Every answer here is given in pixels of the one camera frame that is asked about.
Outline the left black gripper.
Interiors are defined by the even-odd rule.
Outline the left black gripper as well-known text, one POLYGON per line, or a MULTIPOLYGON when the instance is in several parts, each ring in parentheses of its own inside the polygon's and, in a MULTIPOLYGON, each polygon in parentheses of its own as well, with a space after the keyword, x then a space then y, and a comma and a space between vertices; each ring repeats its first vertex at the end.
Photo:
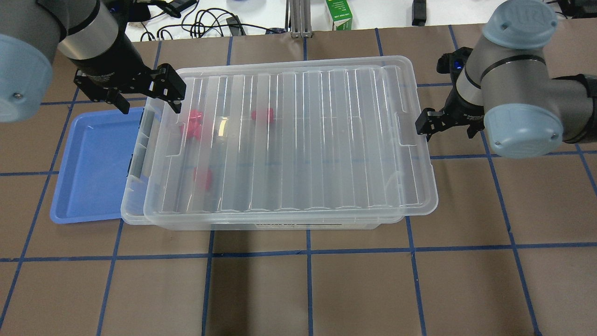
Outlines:
POLYGON ((171 64, 147 67, 130 40, 115 40, 100 55, 75 59, 77 87, 93 101, 105 101, 124 115, 130 102, 122 94, 143 94, 160 99, 174 113, 181 113, 186 84, 171 64))

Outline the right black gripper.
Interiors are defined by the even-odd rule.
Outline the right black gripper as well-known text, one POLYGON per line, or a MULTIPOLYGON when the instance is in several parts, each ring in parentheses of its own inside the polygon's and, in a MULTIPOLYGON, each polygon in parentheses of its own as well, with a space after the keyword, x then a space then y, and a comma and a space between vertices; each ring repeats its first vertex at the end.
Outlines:
POLYGON ((442 109, 424 108, 415 121, 417 134, 424 135, 427 142, 434 134, 452 127, 467 126, 469 138, 484 129, 482 105, 473 103, 471 98, 464 98, 462 91, 456 88, 457 79, 467 79, 465 63, 472 51, 472 48, 461 47, 452 53, 443 54, 437 60, 436 71, 450 75, 452 90, 442 109))

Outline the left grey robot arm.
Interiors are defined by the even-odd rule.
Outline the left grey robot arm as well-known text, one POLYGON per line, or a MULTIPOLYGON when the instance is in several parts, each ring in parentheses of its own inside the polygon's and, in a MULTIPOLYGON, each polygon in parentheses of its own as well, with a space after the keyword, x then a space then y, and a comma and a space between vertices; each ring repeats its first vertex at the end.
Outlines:
POLYGON ((126 36, 148 6, 179 16, 162 0, 3 0, 0 3, 0 120, 37 113, 62 53, 76 66, 75 85, 92 101, 129 112, 126 94, 143 94, 181 112, 186 84, 170 64, 145 66, 126 36))

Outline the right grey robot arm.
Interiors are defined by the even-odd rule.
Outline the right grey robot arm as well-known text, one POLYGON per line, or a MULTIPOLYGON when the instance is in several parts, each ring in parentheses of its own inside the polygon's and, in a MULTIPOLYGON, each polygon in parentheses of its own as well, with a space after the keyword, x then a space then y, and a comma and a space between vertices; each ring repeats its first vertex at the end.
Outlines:
POLYGON ((558 18, 539 0, 508 0, 484 25, 475 47, 442 55, 436 70, 452 90, 442 109, 425 108, 416 131, 430 139, 467 126, 473 138, 486 130, 502 157, 542 156, 561 143, 596 142, 596 77, 550 78, 543 48, 558 18))

